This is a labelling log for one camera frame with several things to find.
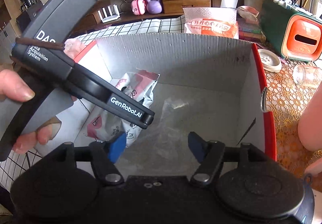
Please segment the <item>pink lunch box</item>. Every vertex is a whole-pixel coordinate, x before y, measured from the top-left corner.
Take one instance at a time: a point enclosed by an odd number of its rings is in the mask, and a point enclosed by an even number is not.
[[[132,12],[135,15],[142,15],[146,10],[146,2],[145,0],[133,0],[131,2]]]

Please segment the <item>metal screw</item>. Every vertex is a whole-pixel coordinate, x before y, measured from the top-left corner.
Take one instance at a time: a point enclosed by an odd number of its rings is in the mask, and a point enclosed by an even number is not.
[[[197,173],[194,175],[194,179],[199,182],[207,182],[210,179],[210,176],[205,173]]]
[[[105,180],[108,182],[119,182],[121,180],[121,176],[116,173],[111,173],[105,176]]]
[[[149,189],[152,188],[153,185],[151,183],[144,183],[144,186]]]

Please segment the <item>glass jar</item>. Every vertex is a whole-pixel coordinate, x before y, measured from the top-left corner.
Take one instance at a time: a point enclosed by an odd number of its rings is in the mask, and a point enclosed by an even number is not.
[[[293,70],[296,85],[317,88],[322,81],[322,70],[318,67],[298,64]]]

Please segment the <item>white package with pink print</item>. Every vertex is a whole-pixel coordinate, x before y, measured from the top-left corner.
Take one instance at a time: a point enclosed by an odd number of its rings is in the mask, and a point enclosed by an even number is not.
[[[237,11],[231,8],[183,8],[185,33],[215,35],[239,39]]]
[[[158,78],[159,74],[138,70],[136,73],[125,73],[115,87],[140,102],[144,107],[150,108],[153,103],[153,89]],[[88,123],[87,135],[94,139],[109,141],[120,131],[124,131],[126,146],[130,147],[142,130],[100,107],[96,107],[93,113],[96,117]]]

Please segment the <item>purple kettlebell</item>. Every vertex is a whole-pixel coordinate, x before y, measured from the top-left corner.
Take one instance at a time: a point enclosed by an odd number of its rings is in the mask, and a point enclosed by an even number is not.
[[[157,14],[162,12],[162,6],[160,0],[146,0],[148,2],[147,10],[151,14]]]

